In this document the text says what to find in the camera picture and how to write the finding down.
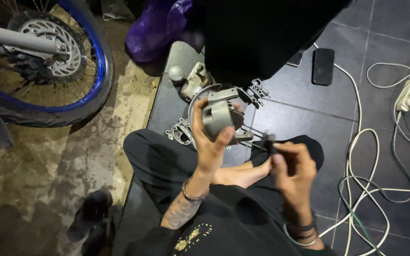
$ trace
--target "tattoo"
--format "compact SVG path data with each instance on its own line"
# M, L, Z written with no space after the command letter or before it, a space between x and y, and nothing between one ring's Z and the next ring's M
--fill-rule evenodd
M170 205L167 212L164 214L164 219L167 221L169 229L179 229L182 225L188 222L199 209L201 201L190 202L186 199L180 198L179 195L175 201Z

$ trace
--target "purple plastic bag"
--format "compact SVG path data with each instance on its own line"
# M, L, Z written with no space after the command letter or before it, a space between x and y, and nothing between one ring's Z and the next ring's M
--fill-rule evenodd
M146 9L129 28L126 36L135 62L156 59L186 26L185 12L192 0L147 0Z

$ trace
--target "hand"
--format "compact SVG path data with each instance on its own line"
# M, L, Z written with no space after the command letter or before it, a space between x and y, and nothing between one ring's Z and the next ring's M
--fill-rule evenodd
M287 142L273 146L279 154L272 157L271 172L276 177L277 189L286 199L286 207L296 214L310 215L309 193L316 176L316 162L311 159L305 144Z
M204 174L214 176L218 168L222 165L224 150L231 142L235 130L233 127L225 127L216 138L215 142L211 142L203 132L203 108L208 104L208 98L202 99L194 103L194 115L192 121L192 136L196 141L196 149L198 155L197 170Z

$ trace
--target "black cloth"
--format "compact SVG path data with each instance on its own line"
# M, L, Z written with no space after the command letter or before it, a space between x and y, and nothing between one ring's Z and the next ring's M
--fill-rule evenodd
M319 142L305 135L289 141L305 143L317 169L322 166ZM146 129L130 133L123 147L134 175L164 214L196 169L197 153ZM267 159L262 150L252 149L250 160L254 166ZM270 175L247 189L211 185L210 194L188 223L179 230L154 228L145 238L130 244L127 255L335 255L329 247L314 251L294 245L282 231L281 212L282 197Z

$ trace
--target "tire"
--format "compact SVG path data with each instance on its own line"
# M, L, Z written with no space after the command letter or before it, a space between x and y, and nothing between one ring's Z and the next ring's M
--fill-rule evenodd
M69 0L81 14L85 17L90 27L94 30L101 44L103 55L105 58L105 76L102 80L102 86L99 93L86 105L73 109L67 112L48 113L42 111L36 111L26 109L18 104L9 102L6 99L0 97L0 117L7 123L14 123L23 126L40 127L40 128L52 128L67 126L73 123L79 122L83 119L91 117L98 112L107 101L113 85L113 58L112 51L105 38L104 31L99 25L98 21L94 18L91 11L88 9L86 3L81 0Z

